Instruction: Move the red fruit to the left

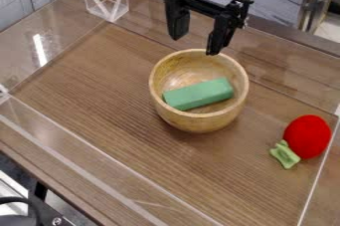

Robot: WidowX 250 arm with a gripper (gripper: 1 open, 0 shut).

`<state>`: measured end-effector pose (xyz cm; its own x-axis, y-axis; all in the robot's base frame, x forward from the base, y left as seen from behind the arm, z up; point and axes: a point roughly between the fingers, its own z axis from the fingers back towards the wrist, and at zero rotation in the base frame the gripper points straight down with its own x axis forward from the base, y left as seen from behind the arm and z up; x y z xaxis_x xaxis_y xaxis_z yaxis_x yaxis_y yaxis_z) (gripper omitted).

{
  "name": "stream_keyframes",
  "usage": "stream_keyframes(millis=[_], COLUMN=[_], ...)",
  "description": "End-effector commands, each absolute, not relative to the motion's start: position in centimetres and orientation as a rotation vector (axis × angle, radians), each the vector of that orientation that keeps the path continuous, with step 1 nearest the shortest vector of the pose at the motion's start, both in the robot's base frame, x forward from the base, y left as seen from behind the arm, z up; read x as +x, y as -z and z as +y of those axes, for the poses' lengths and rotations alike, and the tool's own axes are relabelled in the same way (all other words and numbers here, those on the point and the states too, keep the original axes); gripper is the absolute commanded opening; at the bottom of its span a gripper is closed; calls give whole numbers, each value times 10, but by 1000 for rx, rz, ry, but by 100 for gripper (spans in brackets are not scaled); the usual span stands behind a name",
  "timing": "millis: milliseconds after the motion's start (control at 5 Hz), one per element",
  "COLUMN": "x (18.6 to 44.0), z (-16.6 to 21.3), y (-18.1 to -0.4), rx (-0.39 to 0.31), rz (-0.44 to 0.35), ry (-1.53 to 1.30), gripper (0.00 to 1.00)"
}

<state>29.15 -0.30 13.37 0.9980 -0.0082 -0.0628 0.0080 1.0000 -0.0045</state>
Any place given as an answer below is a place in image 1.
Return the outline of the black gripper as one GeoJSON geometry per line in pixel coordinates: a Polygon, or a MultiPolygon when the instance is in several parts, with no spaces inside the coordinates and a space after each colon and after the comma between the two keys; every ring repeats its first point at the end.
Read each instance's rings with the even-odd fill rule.
{"type": "Polygon", "coordinates": [[[235,28],[242,28],[253,0],[163,0],[169,36],[178,40],[187,32],[189,10],[214,18],[205,53],[217,55],[227,46],[235,28]]]}

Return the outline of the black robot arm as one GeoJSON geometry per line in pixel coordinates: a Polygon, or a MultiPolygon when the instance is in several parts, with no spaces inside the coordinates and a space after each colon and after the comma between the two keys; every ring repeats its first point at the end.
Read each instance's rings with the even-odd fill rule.
{"type": "Polygon", "coordinates": [[[243,28],[253,0],[163,0],[163,3],[167,32],[174,41],[187,33],[190,11],[213,19],[205,46],[205,53],[213,56],[227,46],[235,29],[243,28]]]}

